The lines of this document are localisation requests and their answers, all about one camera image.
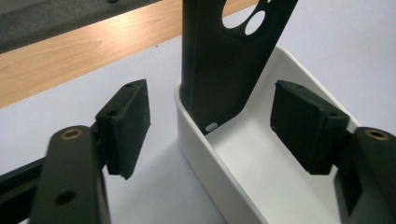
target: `white table surface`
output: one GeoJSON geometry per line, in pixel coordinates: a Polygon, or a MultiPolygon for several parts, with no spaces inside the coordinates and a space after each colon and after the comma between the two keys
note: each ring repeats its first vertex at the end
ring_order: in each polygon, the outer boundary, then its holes
{"type": "MultiPolygon", "coordinates": [[[[396,133],[395,9],[392,0],[300,0],[278,42],[358,121],[390,133],[396,133]]],[[[58,130],[91,126],[120,86],[146,78],[151,126],[134,175],[128,181],[106,175],[113,223],[225,223],[177,146],[173,91],[180,71],[177,37],[1,109],[0,175],[45,156],[58,130]]]]}

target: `metal screw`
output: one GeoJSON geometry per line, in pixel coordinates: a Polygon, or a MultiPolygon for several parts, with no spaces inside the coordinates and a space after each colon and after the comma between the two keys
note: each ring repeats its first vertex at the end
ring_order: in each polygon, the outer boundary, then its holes
{"type": "Polygon", "coordinates": [[[81,129],[70,129],[62,133],[61,138],[63,140],[71,140],[78,138],[82,135],[82,130],[81,129]]]}

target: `black clamp arm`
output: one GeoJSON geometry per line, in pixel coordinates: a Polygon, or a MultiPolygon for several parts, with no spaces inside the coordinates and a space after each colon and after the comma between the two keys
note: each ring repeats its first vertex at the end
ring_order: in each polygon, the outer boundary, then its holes
{"type": "Polygon", "coordinates": [[[128,179],[149,125],[146,80],[124,85],[91,128],[60,130],[45,158],[0,176],[0,223],[110,223],[102,169],[128,179]]]}
{"type": "Polygon", "coordinates": [[[378,129],[347,131],[349,116],[309,89],[276,83],[271,128],[311,175],[334,179],[344,224],[396,223],[396,137],[378,129]]]}

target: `white plastic tray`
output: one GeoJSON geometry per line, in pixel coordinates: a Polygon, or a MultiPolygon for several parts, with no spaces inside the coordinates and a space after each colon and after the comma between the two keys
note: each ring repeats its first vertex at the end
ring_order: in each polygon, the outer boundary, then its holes
{"type": "MultiPolygon", "coordinates": [[[[270,129],[275,83],[306,86],[345,109],[285,50],[276,47],[244,110],[202,135],[175,90],[180,148],[228,223],[339,223],[329,176],[310,175],[270,129]]],[[[348,129],[359,123],[352,119],[348,129]]]]}

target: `wooden table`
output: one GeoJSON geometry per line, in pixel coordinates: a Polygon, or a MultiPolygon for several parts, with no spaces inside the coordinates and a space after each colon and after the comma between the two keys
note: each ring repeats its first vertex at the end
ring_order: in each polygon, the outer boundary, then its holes
{"type": "MultiPolygon", "coordinates": [[[[230,0],[223,16],[257,2],[230,0]]],[[[0,54],[0,108],[181,35],[181,11],[181,0],[162,0],[0,54]]]]}

